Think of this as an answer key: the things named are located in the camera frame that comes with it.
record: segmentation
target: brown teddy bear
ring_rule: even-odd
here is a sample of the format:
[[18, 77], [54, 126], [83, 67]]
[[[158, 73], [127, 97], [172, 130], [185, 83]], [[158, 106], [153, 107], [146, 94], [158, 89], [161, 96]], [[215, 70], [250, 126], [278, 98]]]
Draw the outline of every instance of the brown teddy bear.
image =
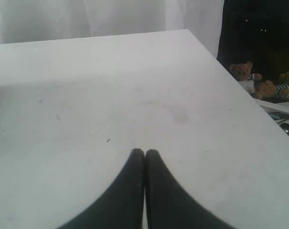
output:
[[289, 99], [289, 85], [280, 84], [275, 86], [273, 82], [266, 80], [255, 86], [255, 98], [277, 98], [287, 100]]
[[260, 80], [262, 80], [261, 74], [258, 74], [258, 73], [251, 74], [252, 68], [253, 68], [253, 63], [248, 61], [246, 63], [231, 64], [229, 66], [229, 72], [238, 81], [245, 81], [245, 80], [260, 81]]
[[279, 82], [280, 83], [289, 83], [289, 72], [280, 74]]

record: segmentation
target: white table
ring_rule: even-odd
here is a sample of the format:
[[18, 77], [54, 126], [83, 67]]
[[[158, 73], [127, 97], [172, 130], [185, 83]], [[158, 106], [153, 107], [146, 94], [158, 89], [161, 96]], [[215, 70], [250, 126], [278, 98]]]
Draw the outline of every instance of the white table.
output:
[[227, 223], [289, 228], [289, 138], [189, 31], [0, 45], [0, 229], [67, 222], [134, 147]]

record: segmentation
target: dark background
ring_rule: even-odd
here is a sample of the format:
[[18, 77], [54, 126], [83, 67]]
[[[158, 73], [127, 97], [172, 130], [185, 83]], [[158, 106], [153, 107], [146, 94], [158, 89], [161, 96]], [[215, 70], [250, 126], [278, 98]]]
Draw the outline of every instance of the dark background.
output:
[[225, 0], [218, 61], [251, 61], [252, 73], [278, 83], [289, 71], [289, 0]]

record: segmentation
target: white curtain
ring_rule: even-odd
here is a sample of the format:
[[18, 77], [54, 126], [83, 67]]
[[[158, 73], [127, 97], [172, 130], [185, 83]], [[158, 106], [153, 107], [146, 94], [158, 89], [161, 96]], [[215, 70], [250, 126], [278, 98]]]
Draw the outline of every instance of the white curtain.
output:
[[0, 0], [0, 43], [189, 29], [216, 56], [224, 0]]

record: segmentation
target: teddy bear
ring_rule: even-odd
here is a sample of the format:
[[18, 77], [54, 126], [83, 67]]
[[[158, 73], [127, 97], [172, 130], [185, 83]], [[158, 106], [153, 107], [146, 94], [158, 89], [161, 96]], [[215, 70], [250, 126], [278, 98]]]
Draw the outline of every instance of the teddy bear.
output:
[[252, 68], [253, 68], [253, 63], [248, 61], [246, 63], [231, 64], [229, 66], [229, 72], [238, 81], [246, 81], [246, 80], [260, 81], [260, 80], [262, 80], [261, 74], [258, 74], [258, 73], [251, 74]]
[[289, 84], [274, 85], [270, 80], [255, 85], [255, 98], [289, 99]]
[[279, 82], [280, 83], [289, 83], [289, 72], [280, 74]]

